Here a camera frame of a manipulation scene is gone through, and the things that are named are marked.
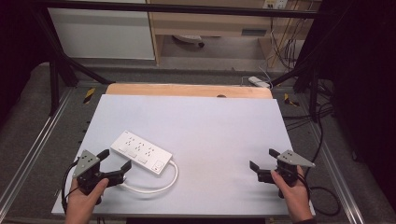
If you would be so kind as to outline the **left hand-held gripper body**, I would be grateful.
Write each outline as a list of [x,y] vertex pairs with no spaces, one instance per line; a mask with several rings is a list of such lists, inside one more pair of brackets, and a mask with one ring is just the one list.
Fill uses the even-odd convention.
[[78,187],[85,195],[91,193],[100,180],[107,178],[107,186],[113,187],[121,184],[125,180],[125,174],[121,169],[109,173],[100,171],[101,161],[88,150],[83,150],[78,164],[73,173],[73,177],[78,182]]

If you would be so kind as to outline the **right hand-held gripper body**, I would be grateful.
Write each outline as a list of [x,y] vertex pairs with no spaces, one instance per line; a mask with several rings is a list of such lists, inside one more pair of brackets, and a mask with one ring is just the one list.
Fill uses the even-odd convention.
[[[297,180],[300,180],[306,187],[308,200],[310,200],[310,188],[308,187],[304,177],[299,174],[297,166],[311,168],[316,165],[312,161],[309,161],[292,150],[286,150],[283,153],[280,153],[280,155],[275,159],[277,164],[275,171],[282,176],[284,181],[290,187],[293,187]],[[260,171],[257,173],[257,177],[259,182],[275,184],[270,170],[263,170],[260,168]]]

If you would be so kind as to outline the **person's right hand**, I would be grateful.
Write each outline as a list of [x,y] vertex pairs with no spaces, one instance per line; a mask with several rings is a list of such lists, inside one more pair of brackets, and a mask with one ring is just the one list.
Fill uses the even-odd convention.
[[283,193],[291,220],[294,217],[313,216],[310,210],[306,187],[300,180],[293,187],[290,187],[275,170],[271,171],[271,176]]

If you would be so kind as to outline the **person's left hand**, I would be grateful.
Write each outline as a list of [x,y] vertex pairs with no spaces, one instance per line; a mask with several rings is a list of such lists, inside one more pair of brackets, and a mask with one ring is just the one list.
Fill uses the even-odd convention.
[[108,182],[107,178],[100,180],[93,191],[85,195],[78,189],[77,180],[73,179],[70,189],[75,191],[71,191],[69,194],[66,216],[80,219],[90,218],[93,208],[105,192]]

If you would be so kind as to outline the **yellow black tape strip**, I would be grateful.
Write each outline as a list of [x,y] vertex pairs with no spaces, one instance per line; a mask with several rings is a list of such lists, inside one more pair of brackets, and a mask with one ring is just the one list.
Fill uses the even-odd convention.
[[88,103],[90,102],[90,100],[91,100],[91,98],[92,98],[94,92],[95,92],[95,88],[90,88],[90,89],[87,91],[87,93],[86,93],[86,95],[85,95],[85,97],[84,97],[84,100],[83,100],[83,104],[88,104]]
[[287,105],[300,106],[298,102],[293,102],[287,93],[284,93],[284,103]]

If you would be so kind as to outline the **black metal stand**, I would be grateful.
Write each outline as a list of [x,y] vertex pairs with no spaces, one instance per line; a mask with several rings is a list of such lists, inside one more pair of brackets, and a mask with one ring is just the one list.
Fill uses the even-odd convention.
[[113,84],[113,81],[99,76],[87,67],[70,58],[61,45],[61,41],[56,34],[50,19],[50,14],[43,7],[30,6],[31,12],[41,30],[46,42],[47,53],[49,55],[49,77],[50,77],[50,93],[51,106],[49,114],[52,116],[60,107],[60,89],[59,78],[61,78],[67,87],[76,87],[78,78],[75,69],[84,75],[91,77],[93,80],[101,84]]
[[317,99],[318,99],[318,69],[314,63],[298,63],[293,70],[271,81],[274,87],[284,81],[297,77],[293,89],[295,93],[309,90],[308,115],[314,122],[318,122]]

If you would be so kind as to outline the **small white power strip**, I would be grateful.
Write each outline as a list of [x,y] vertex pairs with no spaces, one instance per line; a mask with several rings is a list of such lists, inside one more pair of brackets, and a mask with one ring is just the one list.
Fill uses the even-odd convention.
[[256,87],[267,88],[267,89],[270,88],[270,85],[267,82],[257,77],[249,77],[247,80]]

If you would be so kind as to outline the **wooden board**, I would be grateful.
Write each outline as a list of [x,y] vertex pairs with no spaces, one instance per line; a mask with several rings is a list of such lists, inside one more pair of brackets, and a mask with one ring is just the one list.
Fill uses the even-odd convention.
[[108,86],[106,94],[260,99],[273,98],[271,91],[267,88],[148,83],[113,83]]

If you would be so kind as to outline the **black curtain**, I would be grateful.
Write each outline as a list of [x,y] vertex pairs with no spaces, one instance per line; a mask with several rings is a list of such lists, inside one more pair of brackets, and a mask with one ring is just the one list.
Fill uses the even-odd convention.
[[0,0],[0,124],[20,98],[31,71],[48,60],[29,0]]
[[299,56],[334,85],[332,102],[347,138],[396,210],[396,0],[322,0]]

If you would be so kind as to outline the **white cabinet panel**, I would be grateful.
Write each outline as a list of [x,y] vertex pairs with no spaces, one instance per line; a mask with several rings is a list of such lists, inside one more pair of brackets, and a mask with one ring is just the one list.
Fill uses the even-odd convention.
[[64,52],[73,58],[155,58],[143,12],[50,8]]

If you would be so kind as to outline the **white device under desk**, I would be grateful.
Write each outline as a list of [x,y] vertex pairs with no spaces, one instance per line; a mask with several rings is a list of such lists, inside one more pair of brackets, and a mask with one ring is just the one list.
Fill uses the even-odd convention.
[[199,35],[174,35],[174,38],[190,44],[197,44],[200,48],[205,46],[203,39]]

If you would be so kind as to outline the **wooden desk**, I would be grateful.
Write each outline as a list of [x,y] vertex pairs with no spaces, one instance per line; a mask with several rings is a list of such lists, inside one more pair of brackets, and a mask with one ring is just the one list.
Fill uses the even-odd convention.
[[[263,8],[264,0],[147,0],[149,4]],[[288,0],[284,9],[316,11],[321,0]],[[313,21],[311,19],[268,18],[232,15],[183,13],[149,14],[155,35],[247,36],[259,40],[262,53],[271,68],[280,63],[286,45],[304,41]]]

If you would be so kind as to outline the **black metal crossbar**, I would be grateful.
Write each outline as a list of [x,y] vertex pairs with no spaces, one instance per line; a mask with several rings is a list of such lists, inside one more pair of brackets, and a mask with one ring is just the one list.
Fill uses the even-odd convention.
[[327,17],[326,13],[320,13],[315,11],[255,9],[255,8],[240,8],[240,7],[206,7],[206,6],[185,6],[185,5],[166,5],[166,4],[137,4],[137,3],[72,1],[72,0],[33,0],[33,5],[36,7],[67,8],[67,9],[232,15],[232,16],[252,16],[252,17],[279,17],[279,18],[298,18],[298,19],[322,19]]

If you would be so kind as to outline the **aluminium rail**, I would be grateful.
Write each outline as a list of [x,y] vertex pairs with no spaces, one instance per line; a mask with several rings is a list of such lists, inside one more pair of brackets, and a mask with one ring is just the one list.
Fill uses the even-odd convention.
[[322,136],[320,126],[318,123],[313,122],[310,125],[312,133],[315,136],[315,140],[320,144],[320,155],[324,162],[326,169],[328,170],[330,180],[333,183],[339,202],[342,205],[346,217],[350,224],[364,224],[364,218],[361,214],[359,207],[357,206],[355,199],[338,167],[335,159],[330,152],[330,149],[324,139],[320,139]]
[[12,176],[7,187],[0,194],[0,224],[4,224],[11,205],[18,196],[21,187],[30,174],[37,158],[42,149],[46,145],[50,135],[55,128],[59,118],[62,116],[67,106],[73,88],[66,88],[59,101],[59,106],[54,112],[46,118],[45,123],[40,128],[39,133],[35,136],[35,140],[29,145],[28,150],[24,154],[23,160],[19,164],[18,170]]

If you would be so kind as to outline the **white wall socket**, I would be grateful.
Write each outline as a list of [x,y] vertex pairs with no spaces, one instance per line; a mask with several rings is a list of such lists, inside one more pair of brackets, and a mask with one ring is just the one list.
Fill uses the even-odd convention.
[[284,9],[288,0],[264,0],[262,7],[268,9]]

